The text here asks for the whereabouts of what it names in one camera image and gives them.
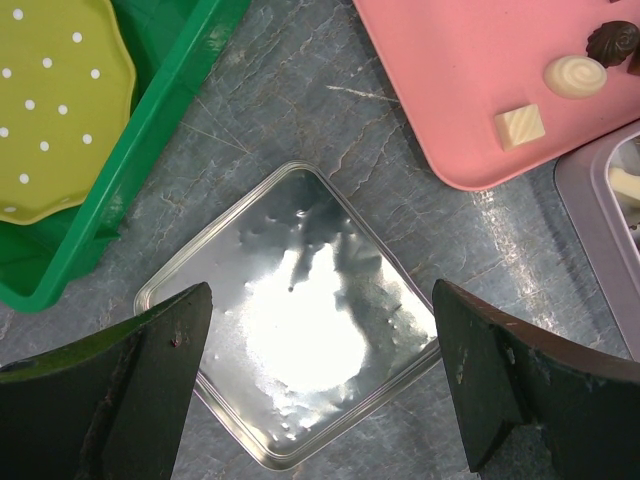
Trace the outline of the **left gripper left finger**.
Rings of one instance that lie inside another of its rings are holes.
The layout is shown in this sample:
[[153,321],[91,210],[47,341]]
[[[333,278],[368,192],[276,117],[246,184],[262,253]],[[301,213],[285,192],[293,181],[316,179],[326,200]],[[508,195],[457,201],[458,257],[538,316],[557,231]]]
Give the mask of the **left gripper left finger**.
[[170,478],[211,313],[210,287],[196,284],[2,367],[2,478]]

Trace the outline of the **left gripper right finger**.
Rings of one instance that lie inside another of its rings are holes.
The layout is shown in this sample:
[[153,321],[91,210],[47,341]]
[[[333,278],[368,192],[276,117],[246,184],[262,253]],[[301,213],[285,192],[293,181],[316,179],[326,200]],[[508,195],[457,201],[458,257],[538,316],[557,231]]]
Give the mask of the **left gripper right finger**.
[[432,300],[471,471],[514,427],[536,425],[562,478],[638,478],[637,362],[539,328],[444,279]]

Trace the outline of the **silver tin lid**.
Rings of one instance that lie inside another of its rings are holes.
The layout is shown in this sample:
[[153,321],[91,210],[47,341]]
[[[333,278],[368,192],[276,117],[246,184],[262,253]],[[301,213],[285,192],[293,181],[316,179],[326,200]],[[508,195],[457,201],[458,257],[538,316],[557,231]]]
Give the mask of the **silver tin lid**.
[[429,300],[314,165],[288,162],[138,291],[142,313],[207,283],[195,392],[263,467],[288,470],[439,359]]

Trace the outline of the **pink chocolate tin box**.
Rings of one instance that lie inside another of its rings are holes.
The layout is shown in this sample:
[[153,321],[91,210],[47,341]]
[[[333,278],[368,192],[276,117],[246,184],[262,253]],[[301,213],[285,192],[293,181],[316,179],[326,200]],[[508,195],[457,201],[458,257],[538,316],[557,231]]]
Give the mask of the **pink chocolate tin box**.
[[639,122],[563,157],[555,183],[622,338],[639,359],[639,207],[619,202],[608,173],[639,176]]

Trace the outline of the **white square chocolate piece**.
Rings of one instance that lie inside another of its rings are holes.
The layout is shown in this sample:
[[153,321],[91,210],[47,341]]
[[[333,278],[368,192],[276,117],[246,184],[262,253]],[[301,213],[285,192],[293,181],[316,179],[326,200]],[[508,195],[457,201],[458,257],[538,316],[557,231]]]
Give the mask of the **white square chocolate piece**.
[[612,167],[608,173],[609,184],[617,200],[634,208],[639,207],[640,179],[619,167]]

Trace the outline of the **pink plastic tray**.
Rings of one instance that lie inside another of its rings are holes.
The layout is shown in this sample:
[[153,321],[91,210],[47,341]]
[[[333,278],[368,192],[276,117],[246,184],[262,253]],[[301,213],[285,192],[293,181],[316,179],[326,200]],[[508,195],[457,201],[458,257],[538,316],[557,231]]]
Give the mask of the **pink plastic tray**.
[[[553,60],[584,53],[635,1],[360,1],[357,12],[433,172],[465,191],[492,188],[639,117],[639,80],[611,68],[604,88],[564,99]],[[537,104],[546,135],[502,149],[494,117]]]

